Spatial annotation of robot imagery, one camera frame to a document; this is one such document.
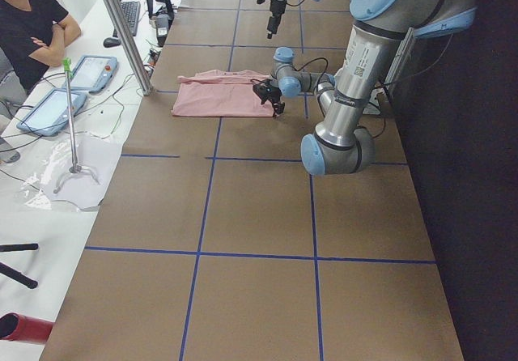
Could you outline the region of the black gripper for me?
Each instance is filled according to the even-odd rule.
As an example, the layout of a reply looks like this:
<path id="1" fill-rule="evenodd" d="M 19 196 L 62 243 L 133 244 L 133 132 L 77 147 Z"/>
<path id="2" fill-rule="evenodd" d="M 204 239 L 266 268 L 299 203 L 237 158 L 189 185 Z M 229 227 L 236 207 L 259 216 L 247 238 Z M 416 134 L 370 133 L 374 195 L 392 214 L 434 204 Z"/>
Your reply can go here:
<path id="1" fill-rule="evenodd" d="M 279 117 L 284 113 L 285 103 L 281 102 L 282 93 L 279 88 L 272 85 L 262 86 L 262 103 L 269 101 L 274 110 L 273 117 Z"/>
<path id="2" fill-rule="evenodd" d="M 285 0 L 270 0 L 270 12 L 272 15 L 269 17 L 267 24 L 267 38 L 269 40 L 278 33 L 280 17 L 285 12 Z"/>

